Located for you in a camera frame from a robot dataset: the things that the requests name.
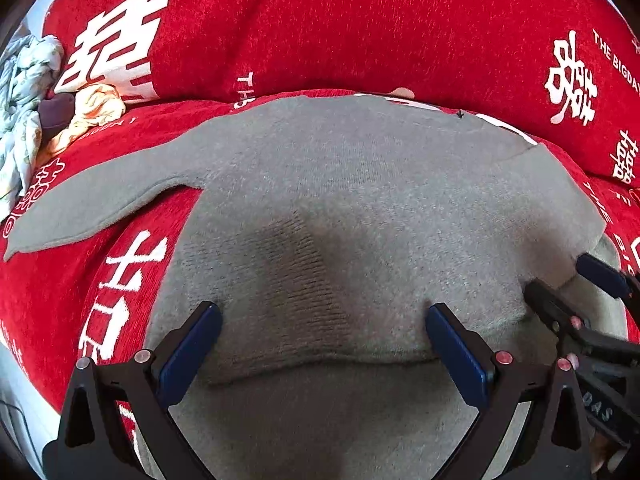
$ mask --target gray knit fabric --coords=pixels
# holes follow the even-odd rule
[[[615,263],[604,222],[544,146],[370,96],[274,101],[83,171],[18,219],[5,259],[87,238],[178,184],[203,193],[146,344],[201,300],[223,309],[172,411],[218,478],[430,478],[473,417],[428,362],[431,303],[494,348],[550,360],[522,301],[539,277],[626,333],[620,302],[574,271],[584,251]]]

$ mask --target light blue cloth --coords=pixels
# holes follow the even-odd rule
[[[63,49],[22,29],[0,56],[0,221],[29,189],[42,130],[38,104],[53,85]]]

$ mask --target black cable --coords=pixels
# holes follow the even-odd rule
[[[19,408],[18,406],[16,406],[15,404],[11,404],[10,402],[6,402],[5,400],[1,400],[0,399],[0,404],[6,406],[8,408],[13,408],[14,410],[18,411],[22,415],[22,421],[24,422],[24,429],[27,431],[27,437],[29,438],[29,443],[31,444],[31,449],[33,449],[33,453],[36,456],[36,460],[38,461],[38,465],[40,466],[40,470],[44,471],[44,467],[42,466],[42,459],[40,458],[40,454],[36,450],[36,446],[33,443],[33,439],[31,438],[31,432],[29,431],[29,425],[27,424],[27,417],[24,415],[24,411],[21,408]]]

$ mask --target yellow fabric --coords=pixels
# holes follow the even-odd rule
[[[36,164],[46,164],[82,137],[89,128],[104,126],[119,119],[124,112],[124,102],[113,86],[98,83],[83,88],[76,94],[76,114],[69,126],[41,148]]]

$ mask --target red bedding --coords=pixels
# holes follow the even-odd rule
[[[57,91],[104,81],[130,102],[180,102],[135,107],[90,130],[36,175],[4,236],[73,174],[260,96],[404,88],[546,139],[601,211],[625,268],[640,269],[640,206],[628,192],[640,187],[640,62],[605,0],[55,0],[44,33],[69,57]],[[0,262],[2,330],[56,409],[78,356],[121,361],[140,348],[198,193],[171,190],[88,240]],[[132,290],[114,288],[124,283]],[[629,335],[640,340],[632,323]]]

